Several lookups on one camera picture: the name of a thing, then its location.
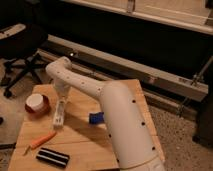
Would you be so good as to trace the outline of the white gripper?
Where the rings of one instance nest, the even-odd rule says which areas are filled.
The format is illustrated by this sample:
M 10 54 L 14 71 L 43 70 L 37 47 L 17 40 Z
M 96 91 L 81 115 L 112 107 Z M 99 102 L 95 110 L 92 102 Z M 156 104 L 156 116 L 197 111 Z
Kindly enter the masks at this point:
M 66 99 L 70 90 L 70 85 L 66 84 L 65 82 L 55 79 L 54 80 L 54 89 L 58 95 L 59 99 L 59 106 L 61 109 L 65 109 L 68 103 Z

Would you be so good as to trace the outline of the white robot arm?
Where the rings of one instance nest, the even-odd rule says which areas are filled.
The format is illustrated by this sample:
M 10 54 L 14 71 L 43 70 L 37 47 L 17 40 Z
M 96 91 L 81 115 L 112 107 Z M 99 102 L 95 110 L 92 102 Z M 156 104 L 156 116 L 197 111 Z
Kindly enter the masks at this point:
M 166 171 L 130 88 L 120 81 L 98 81 L 70 68 L 71 61 L 61 57 L 49 63 L 46 72 L 59 92 L 68 85 L 99 102 L 120 171 Z

